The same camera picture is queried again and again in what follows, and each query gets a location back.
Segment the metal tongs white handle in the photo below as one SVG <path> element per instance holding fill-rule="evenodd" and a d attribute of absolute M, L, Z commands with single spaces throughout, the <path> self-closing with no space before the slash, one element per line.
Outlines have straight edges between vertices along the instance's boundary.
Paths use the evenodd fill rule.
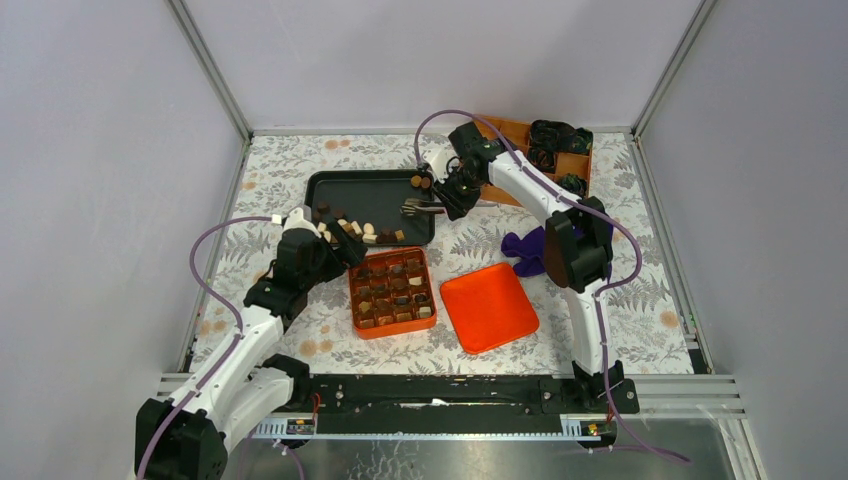
<path fill-rule="evenodd" d="M 466 213 L 450 213 L 449 208 L 439 200 L 423 200 L 417 198 L 407 198 L 399 207 L 399 212 L 405 217 L 445 215 L 451 221 L 466 216 Z"/>

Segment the orange chocolate box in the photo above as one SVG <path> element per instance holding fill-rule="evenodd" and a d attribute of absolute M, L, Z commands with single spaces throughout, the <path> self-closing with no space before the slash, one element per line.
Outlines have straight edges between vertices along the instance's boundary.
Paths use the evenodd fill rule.
<path fill-rule="evenodd" d="M 423 284 L 412 286 L 410 277 Z M 348 272 L 353 330 L 363 340 L 428 330 L 437 307 L 425 250 L 407 247 L 370 254 Z"/>

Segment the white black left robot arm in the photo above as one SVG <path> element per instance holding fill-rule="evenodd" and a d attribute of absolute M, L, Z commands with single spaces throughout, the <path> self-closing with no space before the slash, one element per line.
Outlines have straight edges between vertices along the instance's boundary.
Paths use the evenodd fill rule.
<path fill-rule="evenodd" d="M 166 399 L 148 399 L 136 415 L 136 479 L 219 479 L 231 452 L 274 410 L 309 401 L 309 368 L 265 352 L 280 341 L 320 283 L 359 266 L 366 245 L 331 216 L 318 228 L 298 207 L 269 222 L 281 227 L 275 258 L 247 291 L 236 324 L 203 365 Z"/>

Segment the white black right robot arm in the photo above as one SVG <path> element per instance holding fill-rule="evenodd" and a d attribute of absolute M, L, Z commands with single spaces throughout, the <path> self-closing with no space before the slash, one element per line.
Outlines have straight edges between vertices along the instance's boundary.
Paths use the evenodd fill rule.
<path fill-rule="evenodd" d="M 466 216 L 486 185 L 504 191 L 535 217 L 545 234 L 545 272 L 565 291 L 574 331 L 575 402 L 589 412 L 604 406 L 615 411 L 625 375 L 622 362 L 611 355 L 602 296 L 617 285 L 611 279 L 612 237 L 622 225 L 597 198 L 581 198 L 545 176 L 502 134 L 488 139 L 468 122 L 450 133 L 449 142 L 450 149 L 416 156 L 449 219 Z"/>

